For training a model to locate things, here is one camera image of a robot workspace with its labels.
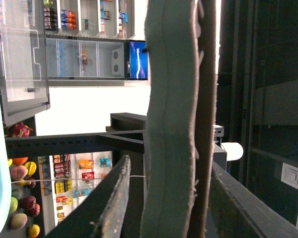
string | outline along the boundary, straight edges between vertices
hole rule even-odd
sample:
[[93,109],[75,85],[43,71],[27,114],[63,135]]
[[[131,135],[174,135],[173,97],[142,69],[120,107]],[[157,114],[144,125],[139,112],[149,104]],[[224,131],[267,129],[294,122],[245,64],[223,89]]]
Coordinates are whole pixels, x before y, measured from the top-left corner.
[[[142,175],[131,175],[130,178],[145,178],[146,176]],[[26,180],[26,181],[11,181],[11,183],[18,183],[18,182],[45,182],[45,181],[59,181],[59,180],[97,180],[102,178],[54,178],[54,179],[36,179],[36,180]]]

white wall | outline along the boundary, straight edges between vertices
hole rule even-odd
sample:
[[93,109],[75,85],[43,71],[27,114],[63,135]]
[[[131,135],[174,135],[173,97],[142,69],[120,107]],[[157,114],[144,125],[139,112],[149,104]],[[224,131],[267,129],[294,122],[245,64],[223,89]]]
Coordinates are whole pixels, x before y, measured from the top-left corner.
[[36,132],[105,132],[111,113],[146,115],[149,96],[149,86],[50,88],[51,108],[35,116]]
[[148,0],[135,0],[135,40],[145,39],[145,19]]

white lamp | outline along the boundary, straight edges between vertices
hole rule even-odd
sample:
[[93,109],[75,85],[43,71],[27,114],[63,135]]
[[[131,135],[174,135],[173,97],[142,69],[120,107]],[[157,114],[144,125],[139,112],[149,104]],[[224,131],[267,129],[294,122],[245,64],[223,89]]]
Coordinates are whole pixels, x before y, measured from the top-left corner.
[[221,148],[227,152],[226,161],[238,160],[243,156],[243,147],[238,143],[225,142],[221,144]]

blue screen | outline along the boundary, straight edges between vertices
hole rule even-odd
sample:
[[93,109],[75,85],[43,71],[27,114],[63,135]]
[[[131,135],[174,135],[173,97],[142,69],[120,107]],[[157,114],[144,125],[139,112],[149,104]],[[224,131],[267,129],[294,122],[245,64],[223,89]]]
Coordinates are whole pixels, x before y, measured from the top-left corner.
[[148,78],[148,54],[145,42],[130,42],[130,77]]

dragon fruit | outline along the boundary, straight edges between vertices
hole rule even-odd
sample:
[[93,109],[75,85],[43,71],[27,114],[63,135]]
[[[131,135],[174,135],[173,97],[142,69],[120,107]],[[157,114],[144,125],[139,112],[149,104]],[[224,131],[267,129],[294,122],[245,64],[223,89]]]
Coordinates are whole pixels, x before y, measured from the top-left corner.
[[27,137],[31,130],[27,125],[19,122],[9,129],[9,137]]

